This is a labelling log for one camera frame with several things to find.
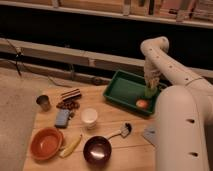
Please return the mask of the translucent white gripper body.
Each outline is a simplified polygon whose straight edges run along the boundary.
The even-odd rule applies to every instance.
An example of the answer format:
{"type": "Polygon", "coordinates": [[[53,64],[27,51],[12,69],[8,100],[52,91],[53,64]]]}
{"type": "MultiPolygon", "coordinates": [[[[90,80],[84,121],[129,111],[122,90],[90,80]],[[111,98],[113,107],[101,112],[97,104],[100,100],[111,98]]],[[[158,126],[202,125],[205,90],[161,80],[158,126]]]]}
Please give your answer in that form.
{"type": "Polygon", "coordinates": [[[151,62],[150,59],[145,59],[144,64],[144,77],[146,82],[158,81],[160,79],[161,72],[157,67],[151,62]]]}

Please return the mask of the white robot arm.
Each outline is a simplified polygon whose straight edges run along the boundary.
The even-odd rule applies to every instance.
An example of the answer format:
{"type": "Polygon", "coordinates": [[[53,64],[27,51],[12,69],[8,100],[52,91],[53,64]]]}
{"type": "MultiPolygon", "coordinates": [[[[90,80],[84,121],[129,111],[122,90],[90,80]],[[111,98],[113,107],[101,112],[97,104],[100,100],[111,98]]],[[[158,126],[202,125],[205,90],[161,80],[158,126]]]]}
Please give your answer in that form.
{"type": "Polygon", "coordinates": [[[213,84],[168,55],[161,36],[143,41],[145,80],[171,85],[155,106],[155,171],[210,171],[205,126],[213,125],[213,84]]]}

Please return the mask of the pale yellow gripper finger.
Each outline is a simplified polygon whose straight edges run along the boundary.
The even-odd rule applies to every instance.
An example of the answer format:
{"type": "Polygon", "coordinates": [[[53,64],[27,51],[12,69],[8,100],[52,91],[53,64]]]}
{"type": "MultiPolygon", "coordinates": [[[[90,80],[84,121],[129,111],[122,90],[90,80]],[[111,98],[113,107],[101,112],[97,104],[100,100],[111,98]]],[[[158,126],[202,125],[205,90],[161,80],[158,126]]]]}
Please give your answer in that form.
{"type": "Polygon", "coordinates": [[[151,79],[147,83],[147,87],[149,89],[155,89],[157,87],[157,85],[158,85],[158,79],[157,78],[151,79]]]}

